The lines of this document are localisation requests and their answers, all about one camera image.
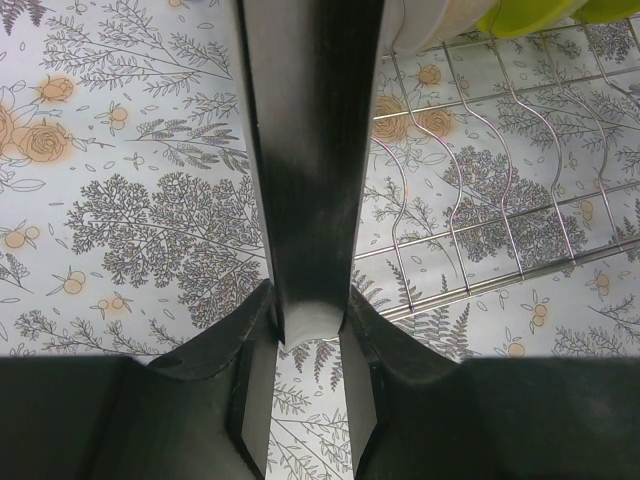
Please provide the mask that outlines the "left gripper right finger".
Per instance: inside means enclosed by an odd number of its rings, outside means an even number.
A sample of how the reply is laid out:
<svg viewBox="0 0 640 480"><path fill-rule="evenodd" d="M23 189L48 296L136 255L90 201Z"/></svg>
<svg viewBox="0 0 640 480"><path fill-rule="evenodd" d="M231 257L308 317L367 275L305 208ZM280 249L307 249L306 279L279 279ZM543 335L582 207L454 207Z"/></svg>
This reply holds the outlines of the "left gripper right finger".
<svg viewBox="0 0 640 480"><path fill-rule="evenodd" d="M635 479L635 358L454 362L358 292L340 332L358 479Z"/></svg>

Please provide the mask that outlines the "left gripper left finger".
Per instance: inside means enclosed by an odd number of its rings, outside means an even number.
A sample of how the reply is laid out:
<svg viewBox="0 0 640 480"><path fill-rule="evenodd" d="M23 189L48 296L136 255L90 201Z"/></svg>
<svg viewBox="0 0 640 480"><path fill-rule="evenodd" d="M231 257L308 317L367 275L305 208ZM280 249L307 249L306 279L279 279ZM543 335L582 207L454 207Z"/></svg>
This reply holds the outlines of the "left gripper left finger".
<svg viewBox="0 0 640 480"><path fill-rule="evenodd" d="M143 364L5 357L5 479L262 479L277 335L261 283L225 318Z"/></svg>

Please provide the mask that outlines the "lime green bowl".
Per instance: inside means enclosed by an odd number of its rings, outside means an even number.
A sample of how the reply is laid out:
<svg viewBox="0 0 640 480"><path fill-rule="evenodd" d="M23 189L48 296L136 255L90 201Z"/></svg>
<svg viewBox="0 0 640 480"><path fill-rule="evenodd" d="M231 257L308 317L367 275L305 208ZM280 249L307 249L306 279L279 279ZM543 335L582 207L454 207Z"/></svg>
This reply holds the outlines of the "lime green bowl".
<svg viewBox="0 0 640 480"><path fill-rule="evenodd" d="M585 4L586 1L581 0L502 0L475 26L480 32L497 38L515 38L556 24Z"/></svg>
<svg viewBox="0 0 640 480"><path fill-rule="evenodd" d="M571 18L587 24L608 23L639 12L639 0L589 0Z"/></svg>

